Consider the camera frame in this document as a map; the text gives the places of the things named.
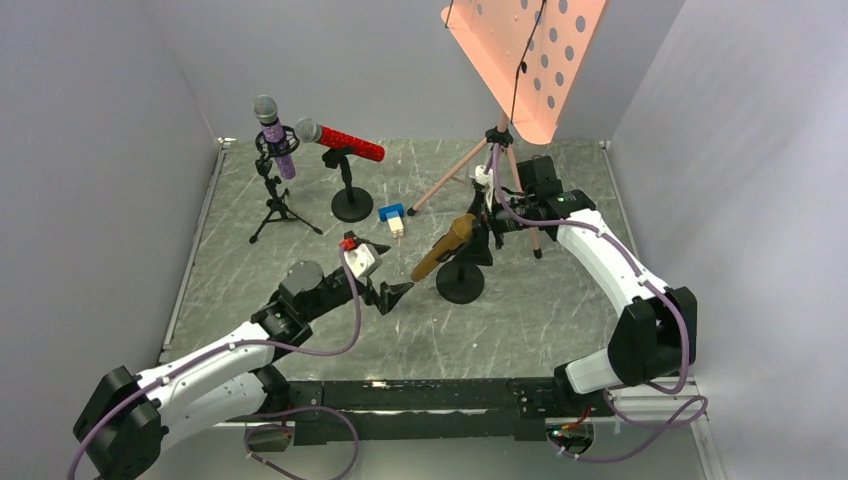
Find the gold microphone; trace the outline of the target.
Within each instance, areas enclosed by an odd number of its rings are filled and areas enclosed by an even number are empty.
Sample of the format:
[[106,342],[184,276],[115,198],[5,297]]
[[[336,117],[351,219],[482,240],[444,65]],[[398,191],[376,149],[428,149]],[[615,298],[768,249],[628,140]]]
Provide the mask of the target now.
[[465,213],[455,218],[446,233],[415,266],[410,274],[413,282],[426,278],[439,264],[455,255],[472,237],[476,217]]

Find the black round-base mic stand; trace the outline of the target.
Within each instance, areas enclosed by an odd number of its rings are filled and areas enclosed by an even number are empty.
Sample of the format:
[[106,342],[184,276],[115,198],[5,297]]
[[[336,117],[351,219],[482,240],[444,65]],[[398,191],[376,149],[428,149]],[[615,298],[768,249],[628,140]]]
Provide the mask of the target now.
[[373,210],[371,195],[360,187],[353,185],[353,175],[348,155],[353,148],[329,148],[322,160],[327,168],[338,169],[344,187],[331,200],[331,212],[336,219],[345,223],[357,223],[367,218]]

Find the black tripod shock-mount stand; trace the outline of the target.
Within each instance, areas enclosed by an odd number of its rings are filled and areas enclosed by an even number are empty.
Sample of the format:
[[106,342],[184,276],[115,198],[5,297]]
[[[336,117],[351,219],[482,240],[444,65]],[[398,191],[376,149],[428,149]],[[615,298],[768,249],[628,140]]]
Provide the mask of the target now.
[[282,132],[282,147],[270,147],[265,140],[263,132],[258,133],[255,137],[255,147],[259,153],[259,157],[255,160],[254,165],[257,174],[264,181],[269,198],[266,200],[268,213],[261,221],[257,230],[248,239],[250,244],[255,244],[258,241],[260,233],[269,223],[299,221],[307,225],[314,233],[318,235],[323,234],[320,228],[303,219],[290,209],[286,203],[286,197],[290,194],[289,189],[284,188],[279,192],[278,187],[282,184],[282,179],[278,175],[270,175],[272,166],[277,164],[278,153],[290,155],[297,150],[300,144],[300,140],[291,127],[283,125]]

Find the red glitter microphone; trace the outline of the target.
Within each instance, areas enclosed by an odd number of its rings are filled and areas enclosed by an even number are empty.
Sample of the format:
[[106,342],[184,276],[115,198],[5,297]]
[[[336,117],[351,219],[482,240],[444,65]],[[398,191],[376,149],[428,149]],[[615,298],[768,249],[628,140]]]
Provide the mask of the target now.
[[374,162],[382,162],[385,157],[385,149],[382,146],[320,125],[312,118],[301,118],[294,131],[301,142],[317,143],[332,149],[350,147],[353,155]]

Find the purple glitter microphone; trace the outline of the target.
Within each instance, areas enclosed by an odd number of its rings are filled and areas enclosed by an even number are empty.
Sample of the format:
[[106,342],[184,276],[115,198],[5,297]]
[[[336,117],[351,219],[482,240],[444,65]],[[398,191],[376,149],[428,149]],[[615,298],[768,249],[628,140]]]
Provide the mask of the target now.
[[292,180],[296,176],[296,168],[291,157],[289,136],[279,120],[276,102],[268,95],[259,95],[253,101],[253,113],[261,125],[269,156],[281,177]]

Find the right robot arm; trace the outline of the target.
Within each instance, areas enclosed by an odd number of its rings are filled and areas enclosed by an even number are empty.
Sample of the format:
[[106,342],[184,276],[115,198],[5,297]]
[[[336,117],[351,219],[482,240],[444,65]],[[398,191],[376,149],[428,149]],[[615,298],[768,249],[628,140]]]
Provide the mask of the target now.
[[536,228],[571,255],[601,287],[618,316],[607,345],[555,370],[566,394],[653,386],[677,373],[678,393],[696,358],[697,300],[687,287],[672,288],[623,245],[595,203],[581,190],[566,191],[550,157],[519,163],[526,186],[513,194],[500,185],[498,155],[471,174],[482,227],[495,235]]

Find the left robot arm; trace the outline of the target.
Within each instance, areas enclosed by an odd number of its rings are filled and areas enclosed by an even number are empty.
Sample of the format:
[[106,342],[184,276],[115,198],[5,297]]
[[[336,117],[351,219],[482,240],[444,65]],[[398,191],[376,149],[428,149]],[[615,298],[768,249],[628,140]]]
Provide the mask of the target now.
[[[101,479],[135,479],[161,453],[218,423],[275,415],[289,404],[289,386],[274,364],[290,353],[332,357],[349,351],[362,328],[362,309],[390,312],[411,282],[373,284],[388,246],[347,232],[330,273],[314,261],[292,264],[268,302],[230,333],[182,358],[139,373],[120,366],[106,373],[76,420],[79,442],[66,476],[88,458]],[[304,347],[311,323],[352,304],[347,344],[334,350]]]

